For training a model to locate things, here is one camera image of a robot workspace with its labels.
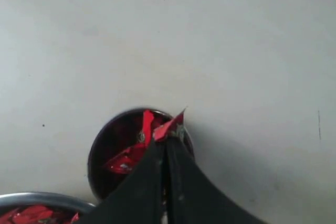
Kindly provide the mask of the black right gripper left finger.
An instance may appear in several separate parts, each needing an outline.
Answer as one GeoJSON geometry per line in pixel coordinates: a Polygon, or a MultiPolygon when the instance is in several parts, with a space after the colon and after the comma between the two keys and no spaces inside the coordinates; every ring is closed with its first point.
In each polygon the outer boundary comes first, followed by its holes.
{"type": "Polygon", "coordinates": [[[152,141],[130,175],[79,223],[160,223],[162,218],[161,161],[152,141]]]}

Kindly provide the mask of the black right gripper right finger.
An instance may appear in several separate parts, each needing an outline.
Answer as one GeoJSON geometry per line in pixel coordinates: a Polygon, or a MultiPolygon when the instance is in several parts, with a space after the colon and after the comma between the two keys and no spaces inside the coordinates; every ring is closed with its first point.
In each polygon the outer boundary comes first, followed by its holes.
{"type": "Polygon", "coordinates": [[[165,145],[170,176],[168,223],[264,223],[212,184],[179,138],[169,137],[165,145]]]}

